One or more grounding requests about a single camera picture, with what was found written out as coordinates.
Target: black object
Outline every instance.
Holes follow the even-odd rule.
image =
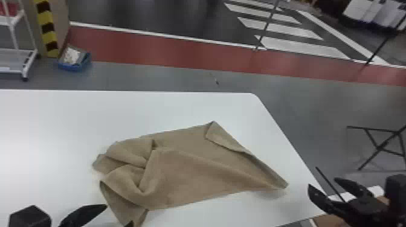
[[[259,45],[261,45],[262,39],[263,39],[263,37],[264,37],[264,35],[265,35],[265,33],[266,33],[266,29],[268,28],[269,23],[271,23],[272,17],[274,16],[274,14],[275,14],[275,12],[276,12],[276,8],[278,8],[279,2],[280,2],[280,0],[276,0],[276,2],[275,2],[275,4],[274,4],[274,8],[272,9],[271,14],[270,14],[268,20],[266,20],[265,27],[263,28],[262,33],[261,33],[261,36],[259,37],[259,43],[258,43],[257,46],[255,47],[254,51],[257,51]]]
[[[406,225],[406,176],[398,174],[386,179],[385,197],[389,206],[376,199],[366,187],[347,179],[334,181],[356,198],[348,202],[330,200],[312,185],[308,187],[310,200],[328,214],[344,219],[352,227],[398,227]]]
[[[51,227],[51,218],[32,205],[11,214],[8,227]]]
[[[82,227],[107,208],[104,204],[82,206],[66,216],[59,227]],[[131,221],[125,227],[133,227]],[[29,206],[10,215],[8,227],[51,227],[51,218],[36,206]]]
[[[385,46],[385,44],[392,38],[396,37],[397,33],[398,33],[398,28],[401,26],[401,24],[403,23],[403,21],[406,20],[406,14],[403,16],[403,18],[401,19],[401,21],[399,21],[399,23],[395,26],[395,35],[394,34],[389,34],[385,40],[380,44],[380,46],[376,49],[376,51],[372,54],[372,56],[368,59],[368,61],[365,63],[365,65],[368,65],[372,59],[380,52],[380,50]]]
[[[405,151],[405,144],[403,142],[403,136],[402,136],[402,132],[406,129],[406,125],[401,127],[399,130],[394,131],[394,130],[387,130],[387,129],[373,129],[373,128],[369,128],[369,127],[357,127],[357,126],[347,126],[348,129],[362,129],[363,131],[365,131],[365,133],[367,134],[369,140],[371,140],[373,146],[375,147],[375,151],[372,153],[371,157],[369,157],[359,168],[358,170],[362,170],[373,158],[376,157],[376,155],[378,155],[380,152],[387,152],[387,153],[391,153],[393,155],[398,155],[403,157],[404,162],[405,162],[405,166],[406,166],[406,151]],[[387,139],[385,139],[382,143],[378,144],[375,139],[373,138],[373,136],[371,135],[371,133],[369,131],[377,131],[377,132],[390,132],[392,133],[391,136],[389,136]],[[401,151],[402,153],[398,153],[398,152],[394,152],[391,150],[386,149],[386,147],[388,146],[389,142],[395,138],[399,138],[399,144],[401,146]]]
[[[104,204],[82,206],[65,217],[59,227],[81,227],[107,208]]]

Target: beige towel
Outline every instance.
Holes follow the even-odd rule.
[[[93,166],[117,219],[135,226],[148,210],[288,185],[216,122],[116,142]]]

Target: blue tray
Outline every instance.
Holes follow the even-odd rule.
[[[86,67],[86,65],[89,64],[91,59],[92,59],[92,55],[90,53],[86,53],[81,64],[76,63],[74,65],[69,65],[69,64],[64,64],[64,63],[60,63],[60,62],[57,62],[57,64],[58,64],[58,68],[60,68],[60,69],[64,69],[64,70],[68,70],[68,71],[72,71],[72,72],[79,72],[79,71],[82,71],[84,69],[84,67]]]

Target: table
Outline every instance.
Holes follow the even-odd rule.
[[[105,203],[91,167],[114,141],[217,121],[289,183],[152,211],[144,227],[272,227],[318,216],[320,185],[253,94],[0,90],[0,226],[35,204],[53,226],[76,208]],[[119,226],[110,210],[89,226]]]

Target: metal pole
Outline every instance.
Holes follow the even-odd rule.
[[[401,26],[401,24],[403,23],[403,21],[405,21],[406,19],[406,14],[403,16],[403,18],[401,19],[401,21],[399,21],[399,23],[396,25],[395,27],[395,33],[398,32],[398,28]],[[380,44],[380,46],[378,47],[378,49],[376,49],[376,51],[372,54],[372,56],[368,59],[368,61],[365,63],[365,65],[368,65],[372,59],[380,52],[380,50],[382,49],[382,47],[384,47],[384,45],[393,37],[396,37],[396,35],[392,35],[389,34],[385,40]]]
[[[266,24],[265,24],[265,27],[264,27],[263,30],[262,30],[261,37],[259,38],[259,43],[258,43],[258,45],[255,47],[254,51],[257,51],[257,50],[258,50],[258,47],[259,47],[259,45],[260,45],[261,42],[262,42],[262,38],[264,37],[264,35],[265,35],[265,33],[266,33],[266,29],[268,28],[268,25],[269,25],[269,23],[271,22],[272,17],[274,16],[274,14],[275,14],[275,12],[276,12],[276,8],[278,7],[279,2],[280,2],[280,0],[276,0],[276,2],[275,2],[275,4],[274,4],[274,8],[272,9],[271,15],[269,16],[269,18],[268,18],[268,20],[267,20],[267,22],[266,22]]]

